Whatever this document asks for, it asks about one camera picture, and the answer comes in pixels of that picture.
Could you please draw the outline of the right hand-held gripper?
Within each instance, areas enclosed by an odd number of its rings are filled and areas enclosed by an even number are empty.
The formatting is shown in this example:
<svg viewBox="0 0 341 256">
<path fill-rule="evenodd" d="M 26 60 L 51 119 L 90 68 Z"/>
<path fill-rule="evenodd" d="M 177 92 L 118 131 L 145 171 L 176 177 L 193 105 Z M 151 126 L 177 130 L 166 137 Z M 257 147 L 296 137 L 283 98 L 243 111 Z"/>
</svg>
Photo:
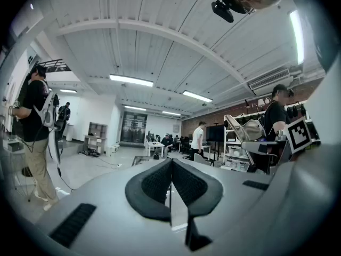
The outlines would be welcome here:
<svg viewBox="0 0 341 256">
<path fill-rule="evenodd" d="M 278 130 L 274 141 L 245 141 L 242 142 L 241 147 L 254 154 L 273 156 L 277 159 L 292 159 L 311 144 L 312 139 L 306 121 L 301 117 Z"/>
</svg>

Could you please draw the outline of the black flat screen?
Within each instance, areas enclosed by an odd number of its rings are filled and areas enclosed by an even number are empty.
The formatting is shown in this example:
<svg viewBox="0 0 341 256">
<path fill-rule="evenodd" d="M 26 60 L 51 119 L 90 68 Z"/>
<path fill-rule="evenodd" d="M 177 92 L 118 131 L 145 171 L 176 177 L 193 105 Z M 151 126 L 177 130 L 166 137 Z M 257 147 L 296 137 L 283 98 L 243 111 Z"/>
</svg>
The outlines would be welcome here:
<svg viewBox="0 0 341 256">
<path fill-rule="evenodd" d="M 208 126 L 206 128 L 206 141 L 224 142 L 225 141 L 225 127 L 224 125 Z"/>
</svg>

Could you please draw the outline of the white low cabinet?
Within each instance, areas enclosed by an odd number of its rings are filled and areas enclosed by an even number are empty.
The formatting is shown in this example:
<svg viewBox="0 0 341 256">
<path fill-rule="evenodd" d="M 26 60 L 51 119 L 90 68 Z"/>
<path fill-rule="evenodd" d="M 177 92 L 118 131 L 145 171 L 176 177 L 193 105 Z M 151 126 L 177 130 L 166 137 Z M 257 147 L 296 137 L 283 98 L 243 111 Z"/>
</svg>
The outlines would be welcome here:
<svg viewBox="0 0 341 256">
<path fill-rule="evenodd" d="M 106 146 L 105 147 L 105 155 L 108 157 L 111 157 L 114 153 L 116 153 L 120 149 L 120 145 L 112 145 L 112 146 Z"/>
</svg>

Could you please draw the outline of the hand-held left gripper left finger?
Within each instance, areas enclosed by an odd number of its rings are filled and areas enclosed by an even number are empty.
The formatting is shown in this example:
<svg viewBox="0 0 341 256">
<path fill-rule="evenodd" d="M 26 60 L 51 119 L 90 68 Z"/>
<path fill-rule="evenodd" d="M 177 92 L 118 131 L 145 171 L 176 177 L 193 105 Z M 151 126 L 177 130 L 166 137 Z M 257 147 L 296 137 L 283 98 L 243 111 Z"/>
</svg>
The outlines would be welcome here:
<svg viewBox="0 0 341 256">
<path fill-rule="evenodd" d="M 171 221 L 171 210 L 165 205 L 166 193 L 172 183 L 172 159 L 133 176 L 125 186 L 130 206 L 141 216 L 159 221 Z"/>
</svg>

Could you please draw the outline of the white ceiling air conditioner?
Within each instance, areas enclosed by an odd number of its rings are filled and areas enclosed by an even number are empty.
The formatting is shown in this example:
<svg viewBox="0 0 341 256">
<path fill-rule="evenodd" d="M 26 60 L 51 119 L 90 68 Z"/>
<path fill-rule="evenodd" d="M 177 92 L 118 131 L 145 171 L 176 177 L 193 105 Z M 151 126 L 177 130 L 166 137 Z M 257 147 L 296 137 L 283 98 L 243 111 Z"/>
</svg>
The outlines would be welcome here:
<svg viewBox="0 0 341 256">
<path fill-rule="evenodd" d="M 288 68 L 282 68 L 274 70 L 264 74 L 263 76 L 256 78 L 248 83 L 251 90 L 257 90 L 264 86 L 273 84 L 275 82 L 281 81 L 283 79 L 290 78 L 290 72 Z"/>
</svg>

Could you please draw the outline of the grey chair black legs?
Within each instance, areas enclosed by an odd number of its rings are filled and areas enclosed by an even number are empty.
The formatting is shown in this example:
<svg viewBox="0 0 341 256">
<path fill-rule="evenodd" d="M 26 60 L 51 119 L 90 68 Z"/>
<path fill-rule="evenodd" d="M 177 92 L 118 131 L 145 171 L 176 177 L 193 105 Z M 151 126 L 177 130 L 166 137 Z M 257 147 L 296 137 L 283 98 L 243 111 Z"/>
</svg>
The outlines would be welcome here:
<svg viewBox="0 0 341 256">
<path fill-rule="evenodd" d="M 193 160 L 200 164 L 214 166 L 214 161 L 209 161 L 208 159 L 204 159 L 201 155 L 197 153 L 194 154 Z"/>
</svg>

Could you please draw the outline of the white shelf rack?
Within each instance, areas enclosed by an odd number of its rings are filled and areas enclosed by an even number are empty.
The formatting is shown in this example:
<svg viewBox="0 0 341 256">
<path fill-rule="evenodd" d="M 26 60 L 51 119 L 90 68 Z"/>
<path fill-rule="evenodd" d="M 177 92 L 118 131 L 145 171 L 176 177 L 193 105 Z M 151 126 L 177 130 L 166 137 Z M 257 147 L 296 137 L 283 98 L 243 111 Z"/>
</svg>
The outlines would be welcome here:
<svg viewBox="0 0 341 256">
<path fill-rule="evenodd" d="M 223 168 L 239 172 L 261 173 L 263 171 L 256 167 L 254 153 L 242 149 L 235 133 L 225 127 Z"/>
</svg>

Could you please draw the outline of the black office chair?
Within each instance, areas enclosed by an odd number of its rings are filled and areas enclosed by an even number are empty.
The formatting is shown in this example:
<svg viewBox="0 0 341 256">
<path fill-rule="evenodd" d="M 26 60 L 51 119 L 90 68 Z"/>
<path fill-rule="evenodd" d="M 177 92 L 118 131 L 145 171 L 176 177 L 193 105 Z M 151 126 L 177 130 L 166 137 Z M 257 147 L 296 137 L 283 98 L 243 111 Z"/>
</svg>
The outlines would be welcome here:
<svg viewBox="0 0 341 256">
<path fill-rule="evenodd" d="M 191 153 L 190 140 L 189 137 L 180 138 L 180 153 L 183 154 L 183 159 L 190 159 Z"/>
</svg>

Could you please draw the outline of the black staircase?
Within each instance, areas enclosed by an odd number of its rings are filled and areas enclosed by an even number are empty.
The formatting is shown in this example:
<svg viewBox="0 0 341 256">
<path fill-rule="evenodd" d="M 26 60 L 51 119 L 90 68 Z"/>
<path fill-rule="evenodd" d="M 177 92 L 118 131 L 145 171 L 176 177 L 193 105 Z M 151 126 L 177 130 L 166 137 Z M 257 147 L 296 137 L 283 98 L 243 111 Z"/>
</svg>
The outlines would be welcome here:
<svg viewBox="0 0 341 256">
<path fill-rule="evenodd" d="M 38 65 L 45 67 L 47 73 L 70 71 L 70 68 L 62 59 L 40 62 Z"/>
</svg>

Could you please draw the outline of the wooden cubby shelf unit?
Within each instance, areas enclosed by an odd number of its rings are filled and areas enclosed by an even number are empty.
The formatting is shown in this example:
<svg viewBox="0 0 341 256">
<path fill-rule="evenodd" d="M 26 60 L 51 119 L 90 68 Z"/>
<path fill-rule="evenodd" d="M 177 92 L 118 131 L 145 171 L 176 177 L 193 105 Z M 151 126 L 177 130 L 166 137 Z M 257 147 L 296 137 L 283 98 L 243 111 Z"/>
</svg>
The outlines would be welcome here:
<svg viewBox="0 0 341 256">
<path fill-rule="evenodd" d="M 90 122 L 88 134 L 84 135 L 83 150 L 95 150 L 99 154 L 104 154 L 107 143 L 107 129 L 105 124 Z"/>
</svg>

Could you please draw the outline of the white desk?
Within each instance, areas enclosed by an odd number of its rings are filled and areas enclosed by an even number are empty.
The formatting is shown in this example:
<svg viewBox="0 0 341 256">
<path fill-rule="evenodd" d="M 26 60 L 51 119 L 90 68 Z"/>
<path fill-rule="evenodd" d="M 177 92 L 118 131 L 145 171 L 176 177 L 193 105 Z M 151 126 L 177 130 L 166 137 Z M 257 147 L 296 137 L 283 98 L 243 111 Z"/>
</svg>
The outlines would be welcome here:
<svg viewBox="0 0 341 256">
<path fill-rule="evenodd" d="M 161 157 L 164 156 L 164 145 L 160 142 L 151 142 L 151 141 L 145 141 L 144 143 L 145 148 L 147 149 L 147 156 L 150 157 L 151 156 L 151 148 L 160 148 L 161 149 Z"/>
</svg>

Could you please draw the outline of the row of black round devices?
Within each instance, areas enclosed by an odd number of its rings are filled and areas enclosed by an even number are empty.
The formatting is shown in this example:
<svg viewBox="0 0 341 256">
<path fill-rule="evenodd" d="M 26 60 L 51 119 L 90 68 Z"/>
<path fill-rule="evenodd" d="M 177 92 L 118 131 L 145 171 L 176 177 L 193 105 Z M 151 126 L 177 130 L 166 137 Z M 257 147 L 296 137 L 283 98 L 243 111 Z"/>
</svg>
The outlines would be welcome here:
<svg viewBox="0 0 341 256">
<path fill-rule="evenodd" d="M 306 119 L 306 109 L 302 103 L 297 103 L 295 105 L 287 107 L 286 112 L 290 119 L 301 118 L 301 117 Z"/>
</svg>

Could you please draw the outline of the grey domed backpack device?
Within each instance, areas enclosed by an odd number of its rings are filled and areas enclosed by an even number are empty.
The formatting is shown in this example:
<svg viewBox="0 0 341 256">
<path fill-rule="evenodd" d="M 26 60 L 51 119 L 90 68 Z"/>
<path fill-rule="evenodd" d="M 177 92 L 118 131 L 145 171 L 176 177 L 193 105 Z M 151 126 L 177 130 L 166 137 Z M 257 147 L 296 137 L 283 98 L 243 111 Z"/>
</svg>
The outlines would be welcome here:
<svg viewBox="0 0 341 256">
<path fill-rule="evenodd" d="M 58 146 L 58 139 L 56 138 L 56 131 L 58 130 L 58 118 L 57 118 L 57 110 L 59 106 L 59 98 L 56 93 L 50 90 L 48 84 L 45 81 L 41 81 L 43 83 L 45 91 L 48 91 L 48 95 L 45 99 L 43 107 L 41 110 L 38 110 L 35 106 L 33 106 L 36 113 L 41 118 L 42 126 L 49 128 L 48 135 L 48 150 L 51 156 L 51 159 L 56 163 L 57 166 L 60 165 L 60 152 Z"/>
</svg>

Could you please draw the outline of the dark glass double door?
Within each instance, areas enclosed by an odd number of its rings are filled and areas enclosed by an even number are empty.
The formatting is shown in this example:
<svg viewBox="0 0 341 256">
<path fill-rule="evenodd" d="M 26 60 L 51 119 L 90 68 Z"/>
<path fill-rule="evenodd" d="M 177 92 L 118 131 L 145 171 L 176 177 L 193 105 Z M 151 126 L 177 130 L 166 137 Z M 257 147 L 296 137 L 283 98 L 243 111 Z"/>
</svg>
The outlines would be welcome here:
<svg viewBox="0 0 341 256">
<path fill-rule="evenodd" d="M 147 115 L 124 112 L 120 142 L 144 143 Z"/>
</svg>

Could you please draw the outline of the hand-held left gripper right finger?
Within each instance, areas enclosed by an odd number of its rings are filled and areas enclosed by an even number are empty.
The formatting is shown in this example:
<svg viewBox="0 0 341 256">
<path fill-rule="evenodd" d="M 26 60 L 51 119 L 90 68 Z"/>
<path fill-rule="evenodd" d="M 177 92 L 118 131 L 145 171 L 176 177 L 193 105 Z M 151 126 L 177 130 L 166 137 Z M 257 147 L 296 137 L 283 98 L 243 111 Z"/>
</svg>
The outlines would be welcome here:
<svg viewBox="0 0 341 256">
<path fill-rule="evenodd" d="M 172 183 L 188 210 L 185 245 L 196 251 L 212 242 L 198 232 L 194 218 L 210 214 L 223 196 L 222 184 L 197 168 L 172 160 Z"/>
</svg>

